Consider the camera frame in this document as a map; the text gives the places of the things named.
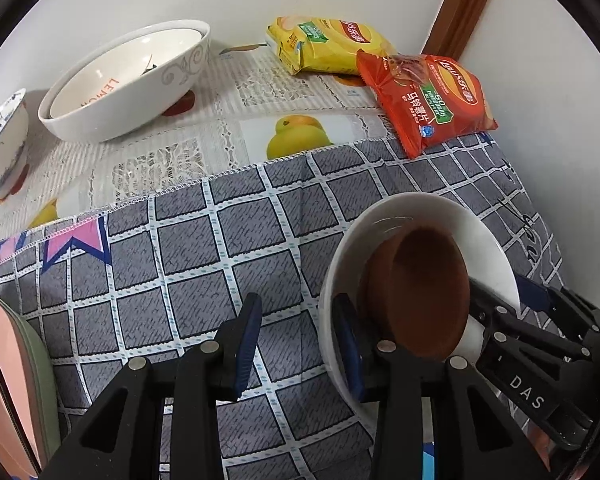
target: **lace tablecloth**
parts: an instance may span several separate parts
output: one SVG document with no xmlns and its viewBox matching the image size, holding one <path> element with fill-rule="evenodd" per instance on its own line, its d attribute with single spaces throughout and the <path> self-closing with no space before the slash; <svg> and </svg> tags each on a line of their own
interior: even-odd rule
<svg viewBox="0 0 600 480">
<path fill-rule="evenodd" d="M 23 189 L 0 205 L 0 239 L 23 230 L 54 198 L 58 216 L 70 216 L 262 162 L 263 142 L 287 114 L 310 112 L 331 128 L 335 143 L 393 131 L 369 88 L 331 75 L 290 76 L 266 46 L 210 60 L 193 91 L 189 112 L 158 117 L 101 144 L 61 142 L 32 118 L 30 173 Z M 33 117 L 37 103 L 27 99 Z"/>
</svg>

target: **blue floral bowl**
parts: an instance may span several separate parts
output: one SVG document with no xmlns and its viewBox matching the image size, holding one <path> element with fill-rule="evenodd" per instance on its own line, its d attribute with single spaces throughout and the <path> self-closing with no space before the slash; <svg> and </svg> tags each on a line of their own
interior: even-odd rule
<svg viewBox="0 0 600 480">
<path fill-rule="evenodd" d="M 25 109 L 25 89 L 11 95 L 0 106 L 0 201 L 17 192 L 26 177 L 29 115 Z"/>
</svg>

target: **yellow chip bag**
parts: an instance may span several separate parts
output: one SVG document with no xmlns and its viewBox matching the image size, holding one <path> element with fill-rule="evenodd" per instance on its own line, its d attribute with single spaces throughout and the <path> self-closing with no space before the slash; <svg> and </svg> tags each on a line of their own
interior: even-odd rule
<svg viewBox="0 0 600 480">
<path fill-rule="evenodd" d="M 276 18 L 269 25 L 267 44 L 291 74 L 358 74 L 359 50 L 379 57 L 395 54 L 393 45 L 368 25 L 307 16 Z"/>
</svg>

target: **decorated porcelain bowl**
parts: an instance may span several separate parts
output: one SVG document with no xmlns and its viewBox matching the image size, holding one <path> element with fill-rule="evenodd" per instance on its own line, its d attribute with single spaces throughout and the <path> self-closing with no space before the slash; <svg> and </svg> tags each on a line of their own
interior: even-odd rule
<svg viewBox="0 0 600 480">
<path fill-rule="evenodd" d="M 0 106 L 0 201 L 26 176 L 29 115 L 25 92 L 24 88 L 18 90 Z"/>
<path fill-rule="evenodd" d="M 208 61 L 210 27 L 176 20 L 140 28 L 95 50 L 46 93 L 38 117 L 69 142 L 103 142 L 163 113 Z"/>
</svg>

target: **lay's logo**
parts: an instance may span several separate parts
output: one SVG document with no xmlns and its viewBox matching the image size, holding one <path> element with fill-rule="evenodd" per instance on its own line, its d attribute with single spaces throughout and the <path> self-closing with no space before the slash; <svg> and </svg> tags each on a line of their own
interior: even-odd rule
<svg viewBox="0 0 600 480">
<path fill-rule="evenodd" d="M 356 43 L 370 43 L 370 41 L 362 35 L 357 23 L 343 21 L 340 21 L 340 23 L 342 24 L 342 30 L 344 30 L 344 33 L 349 36 L 351 40 Z"/>
<path fill-rule="evenodd" d="M 445 71 L 451 75 L 453 81 L 456 83 L 457 89 L 450 88 L 454 94 L 458 95 L 458 97 L 462 98 L 462 100 L 466 101 L 470 105 L 475 105 L 478 103 L 478 99 L 475 96 L 475 92 L 473 90 L 473 85 L 467 82 L 464 75 L 462 75 L 461 71 L 464 70 L 456 67 L 452 63 L 445 61 L 443 59 L 437 59 L 436 63 L 438 63 Z M 440 73 L 442 79 L 445 80 L 446 83 L 449 83 L 447 77 L 445 77 L 445 73 Z"/>
</svg>

